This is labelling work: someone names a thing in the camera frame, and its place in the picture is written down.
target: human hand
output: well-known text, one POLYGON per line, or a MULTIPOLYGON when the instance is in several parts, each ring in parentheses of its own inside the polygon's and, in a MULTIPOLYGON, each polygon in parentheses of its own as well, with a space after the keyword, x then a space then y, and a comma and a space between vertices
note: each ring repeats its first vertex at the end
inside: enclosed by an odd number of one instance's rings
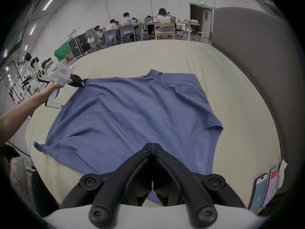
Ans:
POLYGON ((39 101, 41 102, 41 104, 45 103, 48 100, 49 96, 55 89, 58 89, 58 91, 59 91, 59 88, 62 88, 62 87, 63 87, 63 85, 60 85, 60 84, 49 83, 48 86, 44 90, 37 93, 37 97, 39 98, 39 101))

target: blue t-shirt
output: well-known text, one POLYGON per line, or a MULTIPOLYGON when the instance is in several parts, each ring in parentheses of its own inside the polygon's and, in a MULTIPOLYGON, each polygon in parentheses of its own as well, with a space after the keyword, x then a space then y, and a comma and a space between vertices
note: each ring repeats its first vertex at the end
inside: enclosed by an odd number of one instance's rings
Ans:
POLYGON ((82 174, 105 174, 146 143, 159 143, 192 172, 212 173, 222 126, 194 74, 151 70, 85 82, 58 114, 45 144, 34 142, 37 150, 82 174))

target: green cloth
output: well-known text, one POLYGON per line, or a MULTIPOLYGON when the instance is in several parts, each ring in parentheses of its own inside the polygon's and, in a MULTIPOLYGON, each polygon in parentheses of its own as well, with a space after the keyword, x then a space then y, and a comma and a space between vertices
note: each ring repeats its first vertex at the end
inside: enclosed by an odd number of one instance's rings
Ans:
POLYGON ((71 41, 73 38, 70 38, 67 40, 64 44, 62 44, 57 50, 54 51, 54 56, 58 59, 61 60, 64 56, 69 54, 71 52, 68 42, 71 41))

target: fluorescent light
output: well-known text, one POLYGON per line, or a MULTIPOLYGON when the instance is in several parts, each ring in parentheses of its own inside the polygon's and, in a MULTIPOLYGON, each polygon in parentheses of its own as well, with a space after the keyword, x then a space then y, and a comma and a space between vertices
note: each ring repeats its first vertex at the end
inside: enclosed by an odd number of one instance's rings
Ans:
POLYGON ((33 32, 34 32, 34 30, 35 30, 35 27, 36 27, 36 24, 33 26, 32 30, 31 30, 31 32, 30 32, 30 35, 33 34, 33 32))
POLYGON ((6 58, 6 56, 7 56, 7 48, 4 50, 3 56, 6 58))
POLYGON ((43 11, 46 10, 47 7, 50 5, 50 3, 51 3, 52 1, 53 1, 53 0, 49 0, 48 3, 44 6, 44 8, 43 8, 42 10, 43 10, 43 11))

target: person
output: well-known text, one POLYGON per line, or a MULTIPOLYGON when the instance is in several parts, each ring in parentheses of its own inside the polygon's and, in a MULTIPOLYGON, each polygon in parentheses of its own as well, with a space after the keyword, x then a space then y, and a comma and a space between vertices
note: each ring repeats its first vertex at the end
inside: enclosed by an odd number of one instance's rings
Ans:
MULTIPOLYGON (((0 120, 0 147, 3 149, 5 143, 18 131, 28 116, 42 104, 44 104, 51 93, 59 88, 59 84, 49 84, 43 91, 34 94, 29 99, 8 110, 0 120)), ((40 216, 47 216, 58 209, 55 198, 44 185, 37 171, 32 173, 32 192, 37 211, 40 216)))
POLYGON ((99 32, 102 31, 102 30, 101 30, 101 27, 100 27, 99 25, 97 25, 94 29, 95 29, 96 31, 99 31, 99 32))
MULTIPOLYGON (((168 13, 166 13, 166 10, 164 8, 159 9, 157 21, 160 23, 176 23, 176 21, 172 18, 172 16, 169 15, 168 13)), ((173 31, 173 28, 172 27, 159 27, 159 28, 157 28, 157 31, 171 32, 171 31, 173 31)))
POLYGON ((109 30, 114 30, 114 31, 118 30, 114 19, 110 20, 110 24, 106 26, 106 31, 109 30))
POLYGON ((98 38, 102 39, 103 33, 102 33, 100 26, 97 25, 94 29, 96 30, 96 35, 98 36, 98 38))
MULTIPOLYGON (((153 20, 150 15, 147 15, 146 19, 147 18, 150 18, 151 21, 153 20)), ((148 25, 147 26, 147 33, 151 35, 151 33, 153 32, 153 29, 154 29, 154 25, 148 25)))
MULTIPOLYGON (((136 23, 134 22, 134 20, 133 20, 132 18, 129 17, 129 13, 128 13, 128 12, 125 12, 125 13, 123 14, 123 16, 124 16, 124 19, 123 19, 122 22, 121 22, 121 26, 124 26, 124 25, 133 25, 135 29, 138 28, 138 26, 136 25, 136 23)), ((134 38, 134 35, 132 34, 132 32, 133 32, 133 31, 125 31, 125 32, 124 32, 124 35, 129 35, 129 34, 131 34, 131 35, 130 35, 130 38, 131 38, 133 41, 135 41, 135 38, 134 38)))
POLYGON ((110 20, 110 24, 106 26, 106 31, 114 30, 116 33, 116 41, 121 41, 120 29, 116 25, 115 19, 110 20))

